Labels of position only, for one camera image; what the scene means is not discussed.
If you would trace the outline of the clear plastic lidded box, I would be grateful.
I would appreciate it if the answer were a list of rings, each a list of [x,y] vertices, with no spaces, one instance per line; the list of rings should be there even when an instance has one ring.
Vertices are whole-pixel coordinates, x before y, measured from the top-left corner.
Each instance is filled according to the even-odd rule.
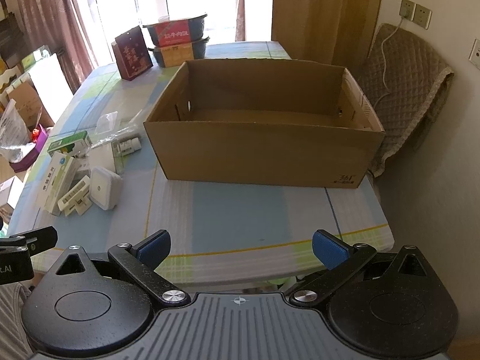
[[[97,120],[97,125],[95,128],[95,133],[97,135],[103,135],[108,133],[113,133],[116,131],[118,125],[118,112],[113,111],[106,114],[101,115]]]

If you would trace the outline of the purple box on floor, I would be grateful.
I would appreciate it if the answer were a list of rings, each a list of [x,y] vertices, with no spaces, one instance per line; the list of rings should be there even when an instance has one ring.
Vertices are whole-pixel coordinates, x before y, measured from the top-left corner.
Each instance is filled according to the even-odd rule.
[[[27,153],[22,157],[21,160],[15,163],[9,163],[10,167],[14,172],[24,172],[32,166],[37,160],[41,150],[47,142],[48,133],[44,127],[39,124],[32,133],[34,141],[32,144],[28,144]]]

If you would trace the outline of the white wall outlet plate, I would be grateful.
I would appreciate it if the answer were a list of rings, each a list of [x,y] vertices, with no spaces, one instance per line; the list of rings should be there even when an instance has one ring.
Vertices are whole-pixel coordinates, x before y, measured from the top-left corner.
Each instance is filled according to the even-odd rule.
[[[473,42],[473,46],[469,54],[469,61],[477,69],[480,69],[480,40],[478,38],[476,38]]]

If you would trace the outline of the checked plastic tablecloth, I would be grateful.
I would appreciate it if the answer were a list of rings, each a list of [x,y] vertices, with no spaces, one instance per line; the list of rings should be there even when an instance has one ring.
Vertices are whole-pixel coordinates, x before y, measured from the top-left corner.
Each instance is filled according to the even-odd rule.
[[[160,229],[172,238],[159,272],[187,287],[273,281],[319,267],[312,234],[322,228],[349,244],[365,242],[384,252],[394,236],[368,180],[355,189],[300,188],[168,180],[148,141],[129,155],[116,208],[92,206],[84,214],[55,216],[36,203],[49,164],[39,155],[7,229],[9,234],[48,225],[58,242],[33,258],[47,271],[70,245],[99,253],[134,244]]]

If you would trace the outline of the green white spray box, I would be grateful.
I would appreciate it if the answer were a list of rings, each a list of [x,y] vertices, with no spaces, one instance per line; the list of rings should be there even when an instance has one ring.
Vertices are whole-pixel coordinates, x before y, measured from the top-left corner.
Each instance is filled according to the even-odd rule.
[[[86,151],[92,146],[87,131],[80,131],[72,135],[63,137],[57,141],[53,141],[47,148],[47,153],[52,157],[55,153],[82,158],[86,155]]]

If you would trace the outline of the brown quilted cover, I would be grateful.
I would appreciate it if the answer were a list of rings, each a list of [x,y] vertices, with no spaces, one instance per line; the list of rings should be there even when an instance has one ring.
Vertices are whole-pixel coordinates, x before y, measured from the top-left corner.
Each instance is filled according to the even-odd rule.
[[[385,130],[369,171],[377,178],[404,145],[418,149],[438,119],[454,71],[414,33],[383,23],[355,77]]]

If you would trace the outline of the cream plastic hair clip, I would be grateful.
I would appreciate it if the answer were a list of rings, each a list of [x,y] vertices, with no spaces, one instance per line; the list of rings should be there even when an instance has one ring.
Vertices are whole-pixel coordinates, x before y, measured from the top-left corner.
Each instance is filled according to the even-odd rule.
[[[58,200],[59,210],[66,216],[70,216],[73,211],[78,215],[83,215],[92,206],[92,202],[89,199],[89,191],[90,178],[85,175]]]

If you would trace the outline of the brown wooden door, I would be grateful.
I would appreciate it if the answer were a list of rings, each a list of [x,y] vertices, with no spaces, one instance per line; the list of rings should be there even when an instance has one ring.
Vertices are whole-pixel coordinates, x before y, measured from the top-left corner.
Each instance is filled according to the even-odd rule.
[[[272,40],[293,59],[356,71],[366,59],[381,0],[272,0]]]

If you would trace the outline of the long plastic item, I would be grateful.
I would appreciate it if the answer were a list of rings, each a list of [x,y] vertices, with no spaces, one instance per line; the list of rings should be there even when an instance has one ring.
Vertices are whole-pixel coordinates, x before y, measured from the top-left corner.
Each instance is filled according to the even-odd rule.
[[[91,145],[91,149],[112,143],[114,141],[123,142],[140,137],[143,134],[143,127],[137,124],[131,124],[123,127],[115,132],[110,132],[106,136],[101,136],[96,139]]]

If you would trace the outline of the white parrot ointment box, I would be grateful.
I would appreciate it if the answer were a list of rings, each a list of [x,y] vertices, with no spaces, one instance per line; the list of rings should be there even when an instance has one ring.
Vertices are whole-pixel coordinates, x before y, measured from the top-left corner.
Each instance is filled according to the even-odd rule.
[[[110,172],[121,175],[124,172],[124,160],[118,141],[109,141],[93,146],[87,153],[89,167],[103,167]]]

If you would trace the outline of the white mecobalamin medicine box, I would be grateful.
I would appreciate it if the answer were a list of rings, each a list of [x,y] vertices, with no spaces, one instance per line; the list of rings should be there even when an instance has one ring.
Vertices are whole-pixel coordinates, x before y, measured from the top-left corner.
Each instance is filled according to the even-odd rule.
[[[60,152],[53,154],[37,192],[36,203],[41,209],[59,215],[58,200],[69,191],[79,166],[75,157]]]

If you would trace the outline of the brown cardboard box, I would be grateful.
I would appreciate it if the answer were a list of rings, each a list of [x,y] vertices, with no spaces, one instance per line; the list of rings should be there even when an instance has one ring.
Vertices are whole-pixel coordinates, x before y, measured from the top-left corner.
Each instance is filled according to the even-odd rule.
[[[169,180],[360,185],[385,131],[345,67],[269,58],[182,64],[146,118]]]

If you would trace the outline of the orange label food bowl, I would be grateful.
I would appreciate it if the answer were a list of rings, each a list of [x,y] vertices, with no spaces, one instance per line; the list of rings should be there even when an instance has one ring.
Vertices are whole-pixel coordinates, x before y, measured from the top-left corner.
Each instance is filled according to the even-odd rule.
[[[182,65],[185,61],[204,59],[210,37],[174,46],[149,48],[157,64],[162,68]]]

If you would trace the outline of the white square night light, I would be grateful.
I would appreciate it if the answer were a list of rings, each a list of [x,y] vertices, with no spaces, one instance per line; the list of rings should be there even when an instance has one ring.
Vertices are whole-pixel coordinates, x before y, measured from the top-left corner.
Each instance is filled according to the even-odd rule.
[[[120,199],[123,179],[116,173],[95,166],[90,173],[90,199],[104,211],[112,210]]]

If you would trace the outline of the small white pill bottle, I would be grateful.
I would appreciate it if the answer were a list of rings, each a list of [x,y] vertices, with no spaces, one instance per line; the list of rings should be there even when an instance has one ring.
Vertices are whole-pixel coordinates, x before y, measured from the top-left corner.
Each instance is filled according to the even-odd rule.
[[[142,144],[138,137],[134,137],[127,141],[121,141],[119,144],[120,153],[122,156],[130,155],[142,148]]]

